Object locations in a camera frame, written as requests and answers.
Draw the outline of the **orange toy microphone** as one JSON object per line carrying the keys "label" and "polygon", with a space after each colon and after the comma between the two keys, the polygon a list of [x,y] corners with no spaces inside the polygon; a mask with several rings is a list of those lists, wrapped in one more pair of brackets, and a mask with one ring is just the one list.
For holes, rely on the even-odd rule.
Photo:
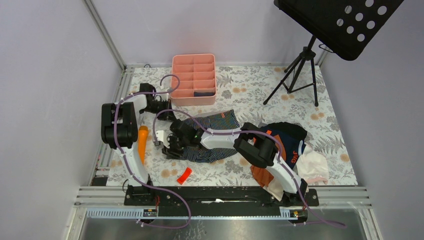
{"label": "orange toy microphone", "polygon": [[149,129],[145,125],[141,125],[138,128],[138,139],[137,139],[137,153],[140,158],[141,164],[145,165],[145,154],[146,154],[146,145],[149,136]]}

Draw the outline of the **navy underwear beige waistband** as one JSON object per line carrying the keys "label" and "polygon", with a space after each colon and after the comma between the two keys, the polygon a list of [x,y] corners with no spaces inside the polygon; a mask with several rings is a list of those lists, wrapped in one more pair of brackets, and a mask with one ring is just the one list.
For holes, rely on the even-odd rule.
{"label": "navy underwear beige waistband", "polygon": [[198,91],[194,91],[193,92],[193,96],[194,97],[213,97],[215,96],[215,92],[198,92]]}

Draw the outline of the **striped navy garment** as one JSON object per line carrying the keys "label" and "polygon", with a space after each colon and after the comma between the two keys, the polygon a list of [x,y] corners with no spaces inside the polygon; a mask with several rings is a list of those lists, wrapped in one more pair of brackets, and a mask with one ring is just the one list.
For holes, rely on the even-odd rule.
{"label": "striped navy garment", "polygon": [[[206,129],[231,130],[240,127],[240,124],[233,110],[216,113],[208,116],[195,118]],[[196,150],[187,147],[183,150],[182,156],[177,160],[186,160],[195,163],[213,163],[235,155],[237,151],[229,148],[213,148]]]}

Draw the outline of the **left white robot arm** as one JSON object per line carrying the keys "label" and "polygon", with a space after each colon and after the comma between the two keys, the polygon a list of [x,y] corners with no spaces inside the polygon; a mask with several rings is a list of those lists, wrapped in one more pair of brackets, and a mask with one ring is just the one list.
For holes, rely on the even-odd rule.
{"label": "left white robot arm", "polygon": [[135,197],[144,206],[154,202],[157,188],[145,167],[149,128],[138,123],[137,114],[170,110],[169,95],[178,87],[157,92],[153,85],[142,83],[138,92],[101,106],[101,139],[123,158],[128,186],[131,190],[141,187]]}

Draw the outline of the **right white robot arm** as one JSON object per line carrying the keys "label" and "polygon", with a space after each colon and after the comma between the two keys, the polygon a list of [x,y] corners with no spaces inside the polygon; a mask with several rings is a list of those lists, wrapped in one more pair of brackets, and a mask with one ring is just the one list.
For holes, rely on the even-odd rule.
{"label": "right white robot arm", "polygon": [[163,130],[154,133],[156,145],[163,145],[162,152],[168,158],[179,158],[188,150],[234,150],[250,163],[253,177],[275,199],[286,199],[293,206],[307,199],[308,184],[293,170],[289,149],[275,133],[249,122],[218,130],[200,124],[193,127],[179,119],[169,130],[169,134]]}

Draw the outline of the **small red plastic piece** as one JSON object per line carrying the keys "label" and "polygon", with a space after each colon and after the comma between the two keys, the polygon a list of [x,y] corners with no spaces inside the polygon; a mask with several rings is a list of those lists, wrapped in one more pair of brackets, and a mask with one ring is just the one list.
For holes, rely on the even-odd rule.
{"label": "small red plastic piece", "polygon": [[187,167],[184,171],[184,173],[176,180],[180,185],[183,185],[189,176],[192,174],[192,169]]}

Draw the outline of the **pink divided organizer tray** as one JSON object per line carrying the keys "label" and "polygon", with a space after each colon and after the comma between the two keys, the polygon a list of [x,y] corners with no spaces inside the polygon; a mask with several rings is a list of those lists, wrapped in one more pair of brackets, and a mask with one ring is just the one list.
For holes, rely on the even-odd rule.
{"label": "pink divided organizer tray", "polygon": [[[169,96],[175,106],[209,106],[215,103],[216,63],[212,53],[175,55],[171,73],[171,87],[175,91]],[[194,92],[215,92],[215,96],[194,97]]]}

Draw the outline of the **navy garment orange lettering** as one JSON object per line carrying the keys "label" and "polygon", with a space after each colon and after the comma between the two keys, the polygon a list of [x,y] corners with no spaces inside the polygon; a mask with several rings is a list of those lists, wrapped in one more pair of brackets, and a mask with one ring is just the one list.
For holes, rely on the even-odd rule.
{"label": "navy garment orange lettering", "polygon": [[300,126],[289,127],[288,130],[263,126],[260,130],[280,140],[283,146],[282,158],[293,169],[304,152],[306,147],[305,139],[308,132]]}

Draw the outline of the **black garment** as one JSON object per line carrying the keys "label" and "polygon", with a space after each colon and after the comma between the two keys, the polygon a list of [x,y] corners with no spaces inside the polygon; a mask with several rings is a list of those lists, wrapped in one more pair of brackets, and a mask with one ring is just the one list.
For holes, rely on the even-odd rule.
{"label": "black garment", "polygon": [[304,141],[307,138],[308,132],[300,125],[289,122],[274,122],[270,124],[260,123],[259,128],[265,132],[270,131],[270,135],[275,137],[290,136],[298,141]]}

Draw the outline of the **floral table mat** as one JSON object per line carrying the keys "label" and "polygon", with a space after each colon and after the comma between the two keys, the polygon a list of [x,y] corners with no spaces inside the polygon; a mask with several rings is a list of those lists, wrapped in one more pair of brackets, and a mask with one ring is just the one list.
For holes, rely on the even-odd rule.
{"label": "floral table mat", "polygon": [[[323,154],[328,163],[327,184],[355,186],[358,181],[352,167],[334,108],[319,67],[315,68],[316,88],[310,66],[303,67],[296,85],[300,91],[287,93],[273,89],[284,76],[276,66],[219,66],[216,69],[217,92],[213,105],[180,107],[176,117],[197,116],[233,110],[239,123],[255,125],[289,122],[307,130],[307,144]],[[239,154],[213,163],[166,159],[159,147],[147,138],[146,168],[155,186],[177,186],[187,168],[192,170],[186,186],[256,186],[250,164]]]}

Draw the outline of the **white cream garment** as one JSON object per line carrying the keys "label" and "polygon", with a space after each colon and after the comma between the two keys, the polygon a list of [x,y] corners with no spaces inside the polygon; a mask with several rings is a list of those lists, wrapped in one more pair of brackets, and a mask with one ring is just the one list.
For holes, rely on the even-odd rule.
{"label": "white cream garment", "polygon": [[[324,183],[329,181],[329,168],[327,159],[320,153],[306,145],[299,161],[296,164],[297,173],[308,184]],[[277,179],[271,181],[269,187],[262,187],[278,201],[283,198],[284,188]]]}

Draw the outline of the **black music stand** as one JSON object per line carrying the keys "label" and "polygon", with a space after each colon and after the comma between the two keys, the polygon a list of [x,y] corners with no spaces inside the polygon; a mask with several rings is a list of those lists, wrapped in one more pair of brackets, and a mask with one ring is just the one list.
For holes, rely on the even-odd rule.
{"label": "black music stand", "polygon": [[401,0],[275,0],[274,5],[311,33],[302,52],[284,70],[279,84],[263,102],[264,105],[283,86],[287,93],[294,88],[306,62],[311,64],[314,104],[318,106],[317,82],[312,47],[316,40],[327,51],[346,61],[356,60],[367,44],[402,4]]}

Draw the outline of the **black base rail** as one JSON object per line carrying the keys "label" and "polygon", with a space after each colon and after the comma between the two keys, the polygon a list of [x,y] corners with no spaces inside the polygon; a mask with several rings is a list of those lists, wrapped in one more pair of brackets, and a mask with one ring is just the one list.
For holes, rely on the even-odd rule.
{"label": "black base rail", "polygon": [[163,190],[129,186],[125,206],[144,208],[144,217],[161,219],[278,218],[304,211],[304,202],[284,194],[281,200],[259,186],[166,186]]}

